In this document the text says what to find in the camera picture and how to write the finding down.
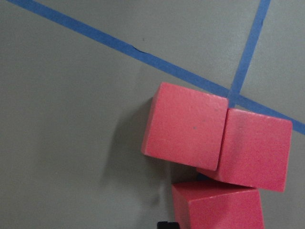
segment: red cube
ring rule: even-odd
[[[216,171],[222,182],[283,192],[292,134],[289,120],[229,109]]]
[[[161,83],[142,144],[145,155],[216,170],[228,100]]]
[[[181,229],[263,229],[259,191],[213,180],[172,186]]]

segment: block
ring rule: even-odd
[[[179,223],[162,221],[157,223],[157,229],[180,229]]]
[[[181,229],[263,229],[259,191],[213,180],[172,186]]]
[[[170,83],[153,97],[142,153],[216,170],[228,100]]]
[[[197,169],[231,184],[285,190],[292,123],[238,109],[229,109],[218,169]]]

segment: blue line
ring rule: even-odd
[[[231,89],[228,94],[229,107],[234,107],[239,93],[243,86],[250,62],[262,30],[263,22],[266,17],[270,0],[261,0],[257,8],[257,12],[249,33],[248,40],[246,42],[243,55],[240,59],[237,71],[235,73],[234,80],[232,82]]]
[[[251,99],[248,99],[246,97],[243,97],[242,95],[238,96],[236,103],[243,108],[246,108],[250,111],[253,111],[255,113],[260,113],[263,115],[269,115],[269,116],[274,116],[278,118],[283,118],[283,119],[288,119],[292,122],[294,130],[305,135],[305,124],[301,123],[291,117],[288,117],[278,111],[275,111],[269,107],[266,107],[262,104],[259,104]]]
[[[67,27],[73,31],[76,31],[86,37],[89,37],[99,43],[107,45],[117,51],[120,51],[130,57],[133,57],[143,63],[146,63],[152,67],[155,67],[161,71],[171,74],[179,79],[182,79],[188,83],[196,85],[206,91],[213,94],[226,97],[229,90],[222,87],[212,81],[204,79],[188,70],[178,67],[172,63],[162,60],[149,53],[142,52],[132,45],[125,43],[117,38],[114,38],[102,31],[99,31],[89,25],[86,25],[80,21],[77,21],[67,15],[64,15],[58,11],[55,11],[49,7],[46,7],[38,2],[32,0],[7,0],[15,5],[18,5],[26,10],[29,10],[35,14],[45,17],[53,22],[56,22],[64,27]]]
[[[142,61],[150,66],[153,66],[159,70],[169,73],[177,78],[180,78],[188,83],[191,83],[199,88],[209,91],[213,94],[226,97],[229,90],[222,87],[216,83],[206,80],[194,73],[191,73],[183,68],[180,68],[174,64],[164,61],[158,57],[150,55],[148,53],[141,52],[134,48],[132,45],[127,44],[121,40],[118,40],[102,31],[99,31],[89,25],[86,25],[80,21],[77,21],[69,16],[66,16],[60,12],[52,10],[40,3],[34,2],[32,0],[7,0],[15,5],[18,5],[24,9],[27,9],[33,13],[36,13],[42,17],[45,17],[53,22],[63,25],[71,30],[79,32],[84,36],[92,38],[97,42],[105,44],[115,50],[118,50],[126,55],[129,55],[139,61]],[[236,103],[248,110],[253,112],[276,116],[280,118],[289,119],[293,122],[294,130],[305,135],[305,124],[296,121],[284,114],[274,111],[268,107],[265,107],[257,102],[254,102],[248,98],[238,95]]]

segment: pink cube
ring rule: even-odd
[[[175,220],[181,229],[263,229],[259,191],[217,181],[174,184]]]
[[[228,100],[161,83],[153,97],[142,153],[216,170]]]
[[[198,171],[222,182],[283,192],[291,134],[288,120],[229,109],[218,168]]]

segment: gray surface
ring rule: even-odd
[[[226,87],[258,5],[43,2]],[[302,7],[272,1],[243,94],[304,121]],[[159,83],[195,87],[6,1],[0,18],[0,228],[154,229],[173,220],[170,183],[195,171],[145,157],[140,145]],[[305,224],[304,148],[294,132],[286,192],[261,191],[267,229]]]

